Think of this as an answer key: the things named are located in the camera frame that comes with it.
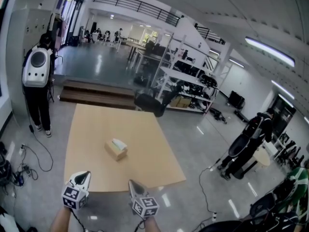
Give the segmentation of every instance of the cardboard box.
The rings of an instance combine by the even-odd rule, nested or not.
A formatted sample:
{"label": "cardboard box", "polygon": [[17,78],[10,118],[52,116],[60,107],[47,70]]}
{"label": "cardboard box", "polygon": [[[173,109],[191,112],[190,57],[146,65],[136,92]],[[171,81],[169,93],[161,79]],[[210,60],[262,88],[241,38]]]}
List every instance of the cardboard box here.
{"label": "cardboard box", "polygon": [[170,106],[170,107],[175,107],[175,106],[177,106],[177,104],[178,104],[178,102],[180,101],[180,99],[181,99],[181,96],[176,97],[175,99],[173,99],[173,100],[170,102],[169,106]]}
{"label": "cardboard box", "polygon": [[110,156],[118,161],[126,156],[127,148],[124,148],[123,150],[120,150],[113,142],[112,140],[109,140],[105,142],[104,148],[106,151],[110,154]]}
{"label": "cardboard box", "polygon": [[176,105],[176,107],[187,108],[190,105],[191,100],[192,100],[191,98],[184,98],[184,97],[182,97],[180,99],[180,101],[178,102],[178,104]]}

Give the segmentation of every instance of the wall outlet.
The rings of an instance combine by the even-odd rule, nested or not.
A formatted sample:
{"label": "wall outlet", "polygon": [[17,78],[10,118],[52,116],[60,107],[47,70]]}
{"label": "wall outlet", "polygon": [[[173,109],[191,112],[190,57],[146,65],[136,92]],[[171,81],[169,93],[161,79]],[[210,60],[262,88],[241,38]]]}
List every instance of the wall outlet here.
{"label": "wall outlet", "polygon": [[21,156],[24,153],[25,149],[20,147],[18,154]]}

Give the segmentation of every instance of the black jacket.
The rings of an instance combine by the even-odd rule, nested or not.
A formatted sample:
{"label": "black jacket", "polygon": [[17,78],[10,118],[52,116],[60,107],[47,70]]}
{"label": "black jacket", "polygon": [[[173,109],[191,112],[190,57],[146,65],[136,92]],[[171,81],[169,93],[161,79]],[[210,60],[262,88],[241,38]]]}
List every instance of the black jacket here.
{"label": "black jacket", "polygon": [[264,121],[261,124],[261,135],[265,134],[265,140],[266,142],[271,141],[271,134],[272,134],[272,119],[268,113],[257,113],[258,116],[262,116],[264,118]]}

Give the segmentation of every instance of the tissue box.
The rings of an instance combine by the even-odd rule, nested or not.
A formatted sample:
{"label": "tissue box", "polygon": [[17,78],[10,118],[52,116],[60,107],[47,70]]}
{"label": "tissue box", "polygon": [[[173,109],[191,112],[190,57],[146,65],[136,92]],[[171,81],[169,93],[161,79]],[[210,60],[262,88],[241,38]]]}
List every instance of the tissue box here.
{"label": "tissue box", "polygon": [[114,160],[120,160],[121,158],[126,156],[127,148],[124,148],[123,150],[120,150],[113,142],[112,140],[109,140],[105,142],[105,149],[110,154],[110,156]]}

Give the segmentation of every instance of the white column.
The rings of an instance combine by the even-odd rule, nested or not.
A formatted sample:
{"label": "white column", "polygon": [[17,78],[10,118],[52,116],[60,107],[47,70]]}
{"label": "white column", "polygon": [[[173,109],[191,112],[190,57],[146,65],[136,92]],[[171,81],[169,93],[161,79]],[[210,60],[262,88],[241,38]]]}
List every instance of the white column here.
{"label": "white column", "polygon": [[229,42],[225,42],[225,45],[219,55],[219,62],[217,64],[217,67],[214,71],[215,75],[220,75],[226,65],[226,63],[228,62],[230,55],[233,51],[232,45]]}

